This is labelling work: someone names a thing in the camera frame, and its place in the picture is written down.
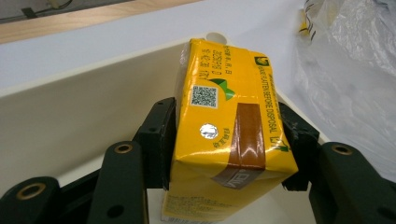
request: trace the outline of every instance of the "juice box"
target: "juice box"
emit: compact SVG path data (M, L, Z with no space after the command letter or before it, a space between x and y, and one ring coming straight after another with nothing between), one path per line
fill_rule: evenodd
M283 133L270 60L192 39L163 219L222 221L298 171Z

